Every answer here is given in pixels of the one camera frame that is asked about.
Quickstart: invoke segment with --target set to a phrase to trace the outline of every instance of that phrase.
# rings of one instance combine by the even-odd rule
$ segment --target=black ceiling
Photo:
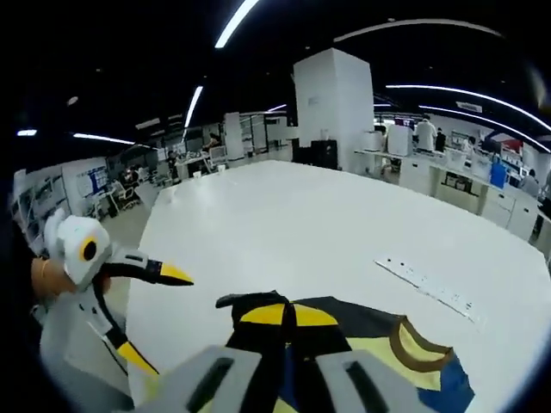
[[[544,79],[551,74],[538,50],[548,37],[545,15],[526,2],[521,8],[497,1],[419,5],[392,0],[260,0],[226,48],[215,49],[241,3],[92,2],[26,8],[25,25],[14,33],[24,87],[18,127],[45,131],[42,135],[50,143],[69,131],[144,140],[156,126],[137,131],[134,125],[158,117],[162,128],[168,116],[185,114],[198,85],[205,89],[191,126],[219,121],[223,113],[266,110],[282,103],[289,104],[292,113],[293,64],[331,46],[368,61],[375,93],[401,109],[415,110],[418,104],[457,108],[457,100],[477,101],[445,92],[389,90],[386,84],[469,89],[511,102],[551,123],[542,113],[534,80],[534,68]],[[338,36],[389,19],[418,18],[476,23],[504,38],[468,28],[417,25],[333,43]],[[78,101],[67,107],[72,96]],[[548,134],[509,109],[487,102],[482,106],[488,118],[530,136]]]

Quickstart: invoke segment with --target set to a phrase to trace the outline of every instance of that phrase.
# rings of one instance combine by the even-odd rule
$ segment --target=brown stripe
[[[432,353],[441,353],[442,359],[436,361],[420,361],[412,357],[404,348],[402,341],[399,339],[399,328],[403,325],[413,340],[424,350]],[[406,316],[400,318],[399,323],[396,323],[389,338],[390,348],[396,358],[407,368],[415,372],[429,373],[440,371],[454,357],[454,350],[451,347],[444,347],[429,342],[422,337],[410,323]]]

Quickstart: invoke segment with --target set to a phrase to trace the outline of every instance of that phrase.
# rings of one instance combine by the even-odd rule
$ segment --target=office equipment
[[[501,142],[498,142],[494,139],[484,139],[481,143],[480,143],[480,149],[482,151],[486,151],[486,152],[489,152],[489,153],[496,153],[496,154],[500,154],[501,153]]]
[[[485,181],[490,179],[490,170],[492,168],[492,160],[478,150],[473,150],[471,156],[471,172],[474,176],[478,176]]]
[[[312,165],[329,170],[338,169],[336,140],[313,140],[311,145]]]
[[[467,161],[467,153],[458,151],[452,148],[446,148],[446,162],[447,165],[453,170],[463,170],[465,168],[465,161]]]
[[[360,141],[360,148],[365,151],[382,151],[382,133],[379,131],[364,131]]]
[[[388,153],[406,157],[413,152],[413,132],[407,126],[390,125],[387,138]]]

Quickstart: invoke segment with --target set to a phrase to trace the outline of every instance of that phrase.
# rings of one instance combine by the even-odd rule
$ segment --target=ceiling light
[[[113,139],[113,138],[106,138],[104,136],[97,136],[97,135],[88,135],[86,133],[73,133],[75,138],[82,138],[82,139],[95,139],[95,140],[105,140],[107,142],[115,142],[116,144],[125,144],[125,145],[135,145],[135,142],[130,142],[129,140],[122,140],[122,139]]]
[[[496,102],[501,105],[506,106],[507,108],[511,108],[513,110],[516,110],[517,112],[520,112],[521,114],[524,114],[525,116],[528,116],[532,120],[535,120],[537,123],[545,127],[547,130],[551,131],[551,126],[545,123],[543,120],[535,117],[533,114],[530,114],[526,112],[525,110],[516,107],[515,105],[511,105],[508,102],[500,101],[499,99],[496,99],[495,97],[482,95],[480,93],[474,93],[470,92],[468,90],[462,90],[462,89],[452,89],[452,88],[444,88],[443,86],[427,86],[423,84],[388,84],[387,89],[433,89],[433,90],[445,90],[447,92],[455,92],[455,93],[462,93],[464,95],[470,95],[470,96],[476,96],[481,99],[487,99],[488,101]]]
[[[158,123],[161,123],[161,120],[159,118],[147,120],[143,123],[139,123],[138,125],[136,125],[136,129],[145,129],[149,126],[157,125]]]
[[[186,123],[184,127],[189,126],[189,123],[191,122],[191,116],[193,116],[193,111],[195,110],[195,105],[197,104],[197,101],[199,100],[199,96],[201,96],[202,91],[203,91],[202,86],[199,86],[197,89],[195,89],[195,93],[191,98],[191,104],[189,105],[188,115],[186,116]]]
[[[24,131],[19,131],[17,136],[34,136],[36,134],[36,129],[27,129]]]
[[[238,11],[235,12],[232,19],[227,23],[226,28],[218,38],[216,42],[217,49],[222,49],[226,45],[227,41],[232,37],[233,32],[238,28],[239,24],[245,19],[247,14],[251,11],[255,5],[257,5],[258,0],[245,0],[241,6],[239,6]]]
[[[462,27],[462,28],[471,28],[473,30],[479,30],[481,32],[486,32],[489,34],[493,34],[494,36],[498,37],[504,37],[500,33],[496,32],[495,30],[492,30],[490,28],[485,28],[484,26],[479,26],[478,24],[473,24],[469,22],[462,22],[459,20],[450,20],[450,19],[411,19],[411,20],[400,20],[398,22],[388,22],[388,23],[382,23],[377,24],[375,26],[369,26],[368,28],[363,28],[361,30],[356,30],[355,32],[345,34],[343,36],[337,37],[335,40],[333,40],[335,43],[339,41],[343,41],[346,39],[349,39],[351,37],[359,36],[360,34],[366,34],[375,32],[377,30],[382,30],[385,28],[399,28],[403,26],[411,26],[411,25],[418,25],[418,24],[443,24],[448,26],[455,26],[455,27]]]
[[[280,105],[280,106],[276,106],[275,108],[272,108],[270,110],[267,110],[266,112],[274,112],[276,111],[277,109],[282,109],[282,108],[285,108],[287,105]]]
[[[494,125],[501,126],[501,127],[505,128],[507,130],[510,130],[511,132],[517,133],[518,135],[522,136],[523,138],[525,138],[525,139],[529,140],[530,142],[534,143],[535,145],[539,146],[544,151],[551,153],[551,151],[548,148],[546,148],[545,146],[540,144],[537,140],[531,138],[527,134],[519,132],[517,129],[513,129],[510,126],[507,126],[507,125],[504,125],[502,123],[496,122],[495,120],[489,120],[487,118],[483,118],[482,116],[477,116],[476,114],[466,114],[465,112],[459,112],[458,110],[451,110],[451,109],[444,109],[444,108],[434,108],[432,106],[423,106],[423,105],[419,105],[419,107],[422,108],[422,109],[440,110],[442,112],[448,112],[448,113],[451,113],[451,114],[460,114],[461,116],[468,116],[468,117],[471,117],[471,118],[483,120],[484,122],[489,122],[489,123],[492,123]]]

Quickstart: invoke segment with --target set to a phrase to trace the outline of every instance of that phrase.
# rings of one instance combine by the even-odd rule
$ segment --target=white table
[[[539,251],[459,208],[348,173],[266,161],[183,182],[159,195],[140,248],[195,279],[132,280],[127,334],[161,373],[226,342],[230,309],[214,308],[225,294],[332,295],[407,314],[427,339],[453,346],[477,394],[469,411],[487,413],[519,390],[550,332]],[[375,265],[386,255],[469,297],[485,327]],[[129,366],[129,379],[139,404],[143,373]]]

